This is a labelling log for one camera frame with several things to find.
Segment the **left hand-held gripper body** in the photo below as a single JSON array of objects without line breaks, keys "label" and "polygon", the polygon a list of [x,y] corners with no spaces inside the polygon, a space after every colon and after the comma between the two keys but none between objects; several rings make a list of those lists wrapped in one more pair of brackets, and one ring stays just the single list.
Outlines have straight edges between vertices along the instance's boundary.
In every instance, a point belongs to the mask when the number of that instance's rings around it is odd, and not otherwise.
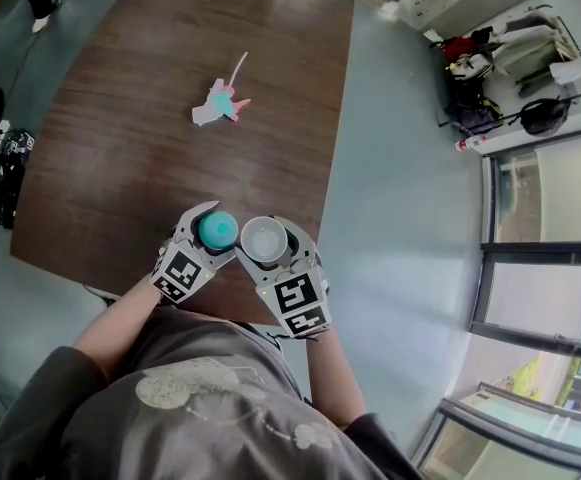
[{"label": "left hand-held gripper body", "polygon": [[177,227],[159,248],[149,278],[163,297],[180,304],[216,274],[216,258],[208,253],[194,224]]}]

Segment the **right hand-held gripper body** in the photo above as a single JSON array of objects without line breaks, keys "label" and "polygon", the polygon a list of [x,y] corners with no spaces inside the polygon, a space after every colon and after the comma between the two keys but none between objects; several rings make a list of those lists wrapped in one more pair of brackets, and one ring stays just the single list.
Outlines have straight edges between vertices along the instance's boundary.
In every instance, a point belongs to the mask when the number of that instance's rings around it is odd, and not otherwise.
[{"label": "right hand-held gripper body", "polygon": [[288,338],[305,339],[327,331],[332,323],[328,281],[317,259],[299,259],[259,287],[259,297]]}]

